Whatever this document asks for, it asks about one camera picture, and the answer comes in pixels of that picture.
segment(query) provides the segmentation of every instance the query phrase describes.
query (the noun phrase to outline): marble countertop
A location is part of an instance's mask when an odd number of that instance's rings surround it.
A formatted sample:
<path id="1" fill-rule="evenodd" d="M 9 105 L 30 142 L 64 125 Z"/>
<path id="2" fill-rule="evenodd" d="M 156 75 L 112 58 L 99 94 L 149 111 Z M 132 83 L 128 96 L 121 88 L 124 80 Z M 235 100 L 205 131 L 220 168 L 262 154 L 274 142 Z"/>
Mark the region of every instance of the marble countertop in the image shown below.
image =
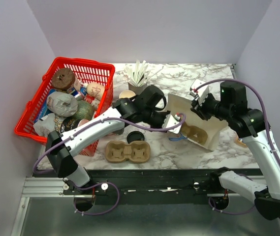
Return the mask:
<path id="1" fill-rule="evenodd" d="M 233 78 L 231 69 L 227 64 L 150 64 L 149 70 L 154 73 L 149 84 L 159 87 L 167 97 L 173 93 L 191 99 L 189 88 L 193 79 L 211 81 L 220 78 Z M 128 89 L 127 78 L 124 76 L 125 64 L 114 64 L 114 100 L 118 99 L 121 91 Z M 219 83 L 210 85 L 210 92 L 219 99 Z M 258 168 L 248 148 L 234 143 L 235 132 L 226 128 L 220 133 L 219 144 L 215 151 L 208 151 L 188 140 L 172 142 L 168 140 L 169 134 L 141 131 L 151 146 L 151 157 L 143 164 L 133 164 L 125 161 L 113 164 L 104 157 L 105 147 L 111 140 L 126 141 L 131 131 L 138 130 L 133 126 L 124 129 L 121 135 L 108 135 L 99 140 L 96 153 L 93 157 L 78 155 L 75 160 L 86 169 L 208 169 L 208 168 Z M 45 157 L 38 168 L 50 169 L 51 165 Z"/>

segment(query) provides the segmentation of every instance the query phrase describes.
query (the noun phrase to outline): blue package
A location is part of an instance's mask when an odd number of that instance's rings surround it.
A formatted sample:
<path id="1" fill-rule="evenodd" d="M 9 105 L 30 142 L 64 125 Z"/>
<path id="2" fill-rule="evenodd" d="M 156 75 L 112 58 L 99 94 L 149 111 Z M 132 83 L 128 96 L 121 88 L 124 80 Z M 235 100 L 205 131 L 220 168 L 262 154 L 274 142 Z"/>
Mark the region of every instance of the blue package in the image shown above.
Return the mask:
<path id="1" fill-rule="evenodd" d="M 80 92 L 81 92 L 84 96 L 86 96 L 86 94 L 87 94 L 87 89 L 86 89 L 85 87 L 81 87 Z"/>
<path id="2" fill-rule="evenodd" d="M 50 94 L 52 94 L 53 92 L 55 92 L 55 91 L 56 91 L 56 90 L 55 90 L 54 88 L 50 89 L 50 91 L 49 91 L 47 97 L 48 97 Z M 47 107 L 47 102 L 46 102 L 46 101 L 47 101 L 47 98 L 45 99 L 45 102 L 41 105 L 40 111 L 39 111 L 37 117 L 35 118 L 35 120 L 33 121 L 34 124 L 35 124 L 39 119 L 41 119 L 42 117 L 44 117 L 44 116 L 46 116 L 46 115 L 52 113 L 52 111 L 50 111 L 50 110 L 48 109 L 48 107 Z"/>

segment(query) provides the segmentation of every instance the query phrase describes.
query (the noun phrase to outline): red plastic basket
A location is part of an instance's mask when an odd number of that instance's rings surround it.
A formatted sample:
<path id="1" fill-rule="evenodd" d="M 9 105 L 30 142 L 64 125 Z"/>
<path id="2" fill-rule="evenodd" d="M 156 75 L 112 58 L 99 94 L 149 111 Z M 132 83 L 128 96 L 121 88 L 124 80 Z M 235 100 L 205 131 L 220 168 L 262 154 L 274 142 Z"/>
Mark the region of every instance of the red plastic basket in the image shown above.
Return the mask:
<path id="1" fill-rule="evenodd" d="M 32 127 L 34 119 L 37 117 L 42 104 L 45 102 L 51 88 L 53 75 L 61 68 L 70 68 L 83 83 L 97 82 L 105 86 L 105 92 L 96 111 L 95 117 L 105 112 L 111 105 L 113 99 L 113 76 L 115 67 L 111 64 L 99 63 L 87 59 L 56 58 L 47 73 L 42 77 L 42 83 L 35 96 L 26 105 L 26 108 L 18 121 L 14 132 L 23 137 L 28 137 L 46 145 L 47 138 L 38 136 Z M 93 156 L 97 148 L 98 141 L 89 145 L 80 154 Z"/>

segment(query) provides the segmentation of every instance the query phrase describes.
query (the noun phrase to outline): gray wall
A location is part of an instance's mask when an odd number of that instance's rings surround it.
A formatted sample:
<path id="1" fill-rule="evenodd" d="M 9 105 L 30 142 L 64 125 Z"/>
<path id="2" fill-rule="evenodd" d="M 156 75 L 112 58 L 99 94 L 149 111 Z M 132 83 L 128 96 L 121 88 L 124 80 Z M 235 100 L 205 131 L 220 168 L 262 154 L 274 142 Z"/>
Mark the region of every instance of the gray wall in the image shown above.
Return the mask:
<path id="1" fill-rule="evenodd" d="M 280 0 L 273 0 L 236 66 L 237 78 L 261 93 L 280 149 Z M 252 107 L 259 107 L 249 94 Z"/>
<path id="2" fill-rule="evenodd" d="M 56 56 L 181 63 L 235 63 L 271 2 L 27 1 Z"/>
<path id="3" fill-rule="evenodd" d="M 13 134 L 54 54 L 24 0 L 0 0 L 0 236 L 10 235 L 22 186 L 38 155 Z"/>

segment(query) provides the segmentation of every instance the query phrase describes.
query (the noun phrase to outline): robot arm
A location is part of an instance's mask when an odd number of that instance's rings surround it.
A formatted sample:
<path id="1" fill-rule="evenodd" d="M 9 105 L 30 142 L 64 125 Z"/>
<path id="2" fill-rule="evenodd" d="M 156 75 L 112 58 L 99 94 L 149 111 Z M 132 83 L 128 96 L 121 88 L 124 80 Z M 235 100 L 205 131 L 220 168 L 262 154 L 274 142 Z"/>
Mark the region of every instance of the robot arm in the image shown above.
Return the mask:
<path id="1" fill-rule="evenodd" d="M 246 88 L 234 81 L 226 81 L 220 84 L 221 101 L 214 99 L 209 92 L 209 87 L 196 89 L 204 84 L 196 80 L 191 88 L 192 111 L 200 118 L 208 120 L 217 117 L 226 120 L 243 142 L 248 146 L 256 159 L 267 185 L 255 183 L 245 177 L 235 174 L 227 168 L 222 168 L 214 174 L 219 184 L 235 191 L 255 203 L 258 211 L 269 220 L 280 216 L 280 163 L 274 152 L 277 151 L 279 160 L 280 152 L 270 131 L 270 137 L 276 150 L 272 150 L 267 138 L 267 131 L 263 114 L 257 109 L 247 108 Z"/>
<path id="2" fill-rule="evenodd" d="M 68 140 L 66 145 L 62 144 L 47 154 L 57 177 L 67 178 L 78 187 L 89 184 L 91 176 L 76 163 L 73 157 L 98 139 L 128 125 L 119 118 L 132 123 L 145 122 L 151 128 L 169 128 L 179 124 L 179 117 L 173 117 L 169 111 L 157 112 L 161 110 L 156 108 L 161 99 L 166 103 L 164 93 L 151 85 L 136 97 L 119 99 L 106 112 L 74 130 L 62 134 L 51 132 L 48 135 L 46 151 Z M 180 128 L 181 126 L 178 125 L 169 131 L 178 134 Z"/>

